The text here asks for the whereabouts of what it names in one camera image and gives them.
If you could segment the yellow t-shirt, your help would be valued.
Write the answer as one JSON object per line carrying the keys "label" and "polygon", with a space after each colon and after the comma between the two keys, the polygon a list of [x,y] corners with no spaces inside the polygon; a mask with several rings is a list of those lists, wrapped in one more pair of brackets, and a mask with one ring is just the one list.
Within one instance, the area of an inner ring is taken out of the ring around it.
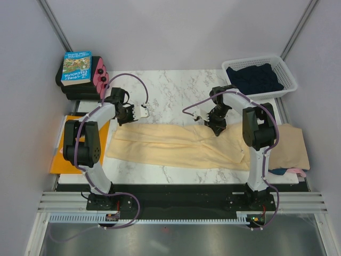
{"label": "yellow t-shirt", "polygon": [[240,123],[216,136],[204,125],[125,124],[113,133],[106,156],[141,164],[249,171]]}

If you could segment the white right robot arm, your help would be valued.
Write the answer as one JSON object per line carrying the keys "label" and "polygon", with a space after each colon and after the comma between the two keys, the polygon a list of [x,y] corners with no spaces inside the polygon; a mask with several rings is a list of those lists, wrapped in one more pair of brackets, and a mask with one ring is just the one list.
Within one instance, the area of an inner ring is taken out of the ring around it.
{"label": "white right robot arm", "polygon": [[205,125],[216,136],[226,129],[225,117],[233,109],[242,116],[242,137],[250,152],[250,172],[247,180],[252,192],[244,196],[245,206],[256,210],[263,204],[259,192],[269,186],[266,175],[271,149],[277,144],[278,127],[270,103],[260,105],[232,86],[217,86],[209,93],[215,107],[206,115]]}

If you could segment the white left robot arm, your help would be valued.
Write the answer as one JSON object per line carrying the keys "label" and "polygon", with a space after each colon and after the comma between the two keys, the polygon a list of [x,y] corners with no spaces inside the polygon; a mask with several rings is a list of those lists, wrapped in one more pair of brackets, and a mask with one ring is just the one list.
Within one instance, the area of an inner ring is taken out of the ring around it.
{"label": "white left robot arm", "polygon": [[113,88],[110,95],[92,111],[64,124],[63,158],[81,171],[91,192],[100,195],[98,203],[106,210],[116,206],[117,197],[100,163],[99,131],[112,119],[120,126],[136,121],[135,107],[126,102],[125,98],[129,98],[127,91]]}

